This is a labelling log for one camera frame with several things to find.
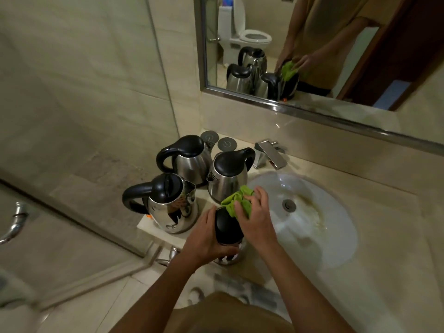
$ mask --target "white toilet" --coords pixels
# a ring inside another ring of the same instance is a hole
[[[233,0],[233,6],[219,7],[218,34],[223,48],[223,64],[237,64],[239,51],[244,46],[265,50],[272,38],[263,31],[245,29],[245,7],[242,0]]]

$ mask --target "microfiber cloth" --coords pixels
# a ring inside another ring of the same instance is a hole
[[[234,202],[239,201],[241,203],[244,212],[250,218],[251,215],[251,202],[244,198],[244,195],[251,196],[253,195],[254,190],[248,188],[246,185],[241,186],[241,190],[230,195],[225,200],[221,202],[221,206],[226,208],[226,211],[230,214],[231,217],[236,217],[236,211],[234,210]]]
[[[282,66],[281,72],[282,80],[284,82],[288,82],[299,71],[298,68],[293,69],[294,65],[295,64],[292,61],[289,61]]]

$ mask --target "sink drain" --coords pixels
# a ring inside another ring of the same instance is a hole
[[[282,207],[284,208],[285,211],[289,213],[292,213],[296,210],[296,204],[289,199],[282,201]]]

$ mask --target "forearm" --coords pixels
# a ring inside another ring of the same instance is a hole
[[[308,0],[296,1],[293,8],[293,13],[291,15],[290,25],[288,27],[287,36],[285,39],[285,45],[291,45],[291,47],[293,47],[297,33],[299,32],[299,30],[301,30],[301,27],[305,22],[305,18],[307,16],[307,5]]]
[[[259,253],[279,288],[296,332],[354,332],[278,243]]]
[[[194,270],[176,256],[165,272],[130,308],[110,333],[161,333]]]
[[[364,17],[355,18],[347,27],[342,29],[330,42],[318,50],[323,56],[336,54],[344,46],[350,44],[358,35],[369,26],[370,20]]]

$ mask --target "brown shirt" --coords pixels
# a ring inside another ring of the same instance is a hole
[[[365,17],[372,25],[388,23],[400,0],[308,0],[307,17],[299,31],[293,56],[311,54],[330,42],[356,17]],[[323,89],[333,89],[354,41],[326,58],[300,80]]]
[[[223,292],[173,310],[166,326],[164,333],[294,333],[293,325],[279,315]]]

